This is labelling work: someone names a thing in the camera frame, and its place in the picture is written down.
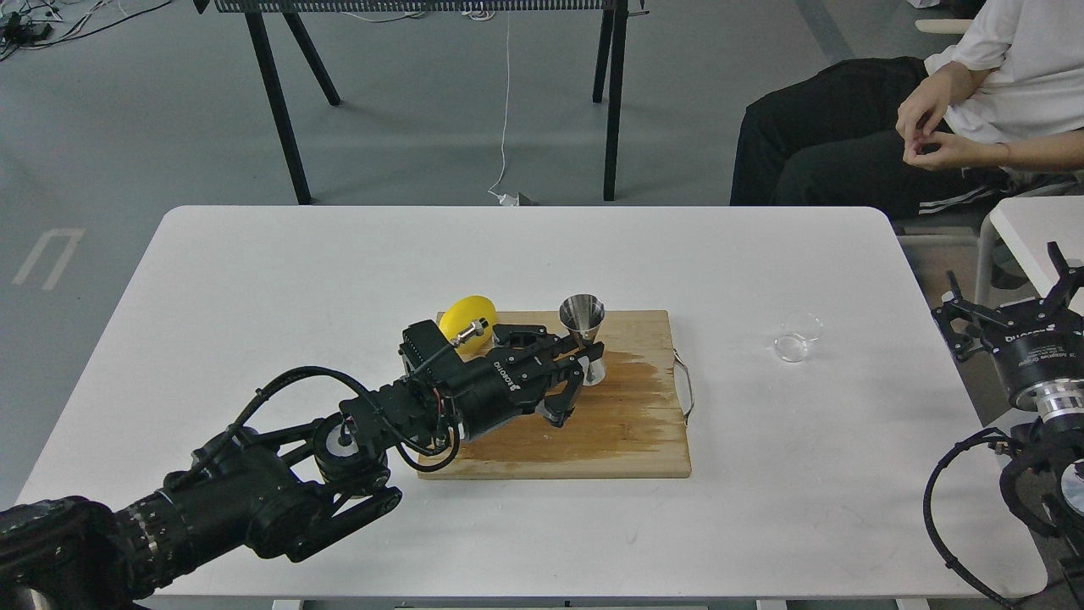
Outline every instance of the wooden cutting board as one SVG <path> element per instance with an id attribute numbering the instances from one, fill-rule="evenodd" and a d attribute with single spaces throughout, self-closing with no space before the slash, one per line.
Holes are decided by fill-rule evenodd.
<path id="1" fill-rule="evenodd" d="M 499 313 L 498 324 L 543 325 L 565 335 L 556 312 Z M 606 378 L 584 388 L 564 428 L 517 418 L 469 444 L 423 479 L 683 479 L 692 471 L 674 387 L 673 341 L 664 311 L 606 312 Z M 420 457 L 431 465 L 439 459 Z"/>

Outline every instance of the metal cup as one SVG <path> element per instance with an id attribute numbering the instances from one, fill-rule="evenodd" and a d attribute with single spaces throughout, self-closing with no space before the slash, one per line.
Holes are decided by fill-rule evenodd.
<path id="1" fill-rule="evenodd" d="M 573 294 L 560 303 L 557 310 L 560 324 L 568 330 L 568 334 L 576 340 L 576 345 L 581 349 L 591 346 L 598 335 L 598 327 L 606 317 L 606 308 L 603 301 L 593 294 Z M 584 386 L 595 386 L 606 377 L 606 364 L 602 359 L 586 363 Z"/>

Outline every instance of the yellow lemon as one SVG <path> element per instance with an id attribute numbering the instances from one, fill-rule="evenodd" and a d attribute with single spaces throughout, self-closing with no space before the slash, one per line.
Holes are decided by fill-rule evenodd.
<path id="1" fill-rule="evenodd" d="M 444 335 L 444 339 L 451 341 L 463 329 L 470 326 L 472 322 L 479 319 L 485 319 L 489 323 L 489 326 L 486 327 L 486 333 L 480 337 L 470 339 L 456 349 L 456 352 L 460 354 L 474 354 L 488 346 L 490 339 L 493 337 L 493 325 L 496 324 L 496 308 L 493 307 L 492 300 L 478 294 L 461 298 L 444 312 L 437 326 L 440 328 L 440 333 Z"/>

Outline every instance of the black table leg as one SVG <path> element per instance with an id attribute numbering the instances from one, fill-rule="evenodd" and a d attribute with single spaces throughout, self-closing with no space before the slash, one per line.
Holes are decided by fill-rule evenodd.
<path id="1" fill-rule="evenodd" d="M 598 61 L 595 63 L 595 91 L 591 101 L 603 101 L 603 87 L 606 85 L 606 64 L 609 63 L 610 40 L 614 39 L 614 11 L 603 11 L 603 28 L 598 35 Z"/>
<path id="2" fill-rule="evenodd" d="M 617 183 L 617 140 L 621 128 L 621 81 L 624 78 L 624 39 L 629 27 L 629 0 L 618 0 L 614 8 L 614 48 L 610 61 L 610 104 L 606 124 L 606 170 L 603 200 L 614 200 Z"/>
<path id="3" fill-rule="evenodd" d="M 274 67 L 274 57 L 271 55 L 271 42 L 268 40 L 268 31 L 263 26 L 263 15 L 245 13 L 245 21 L 248 23 L 248 34 L 253 37 L 253 49 L 256 50 L 256 61 L 260 64 L 260 76 L 263 77 L 263 88 L 268 93 L 268 102 L 271 103 L 271 114 L 274 116 L 275 129 L 279 130 L 282 152 L 286 155 L 286 167 L 289 168 L 289 179 L 294 182 L 297 203 L 301 205 L 312 203 L 309 183 L 305 179 L 305 168 L 301 166 L 301 154 L 297 151 L 297 139 L 294 138 L 294 128 L 289 124 L 289 113 L 286 112 L 286 99 L 282 94 L 279 72 Z"/>
<path id="4" fill-rule="evenodd" d="M 338 91 L 335 90 L 335 85 L 332 83 L 331 77 L 327 76 L 324 62 L 320 60 L 317 48 L 312 44 L 312 39 L 309 38 L 309 33 L 305 29 L 305 24 L 301 23 L 301 15 L 297 13 L 283 13 L 282 16 L 286 20 L 289 30 L 294 33 L 297 46 L 305 53 L 305 59 L 309 62 L 309 67 L 312 68 L 312 74 L 317 77 L 317 82 L 320 82 L 320 88 L 324 90 L 327 103 L 333 106 L 339 105 L 343 100 L 338 96 Z"/>

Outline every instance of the white table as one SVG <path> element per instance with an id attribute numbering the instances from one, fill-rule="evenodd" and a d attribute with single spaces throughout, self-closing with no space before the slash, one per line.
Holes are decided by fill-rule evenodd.
<path id="1" fill-rule="evenodd" d="M 401 330 L 461 296 L 517 311 L 577 291 L 670 312 L 696 387 L 689 479 L 421 481 L 392 452 L 403 502 L 388 517 L 300 564 L 235 550 L 164 593 L 976 595 L 944 568 L 920 506 L 937 459 L 979 423 L 889 223 L 863 208 L 175 209 L 20 502 L 124 507 L 283 371 L 323 365 L 376 388 L 402 374 Z M 770 348 L 792 309 L 827 327 L 800 364 Z M 307 423 L 343 398 L 304 382 L 251 425 Z M 934 496 L 947 544 L 1002 593 L 1041 589 L 994 457 L 958 462 Z"/>
<path id="2" fill-rule="evenodd" d="M 1035 289 L 1046 295 L 1058 281 L 1058 272 L 1046 251 L 1047 242 L 1058 242 L 1067 259 L 1084 259 L 1084 195 L 1006 198 L 988 216 L 981 235 L 983 242 L 992 242 L 995 236 L 990 228 L 1005 239 Z M 989 271 L 981 262 L 979 286 L 985 287 L 990 284 Z M 1084 313 L 1084 293 L 1072 300 L 1071 308 Z"/>

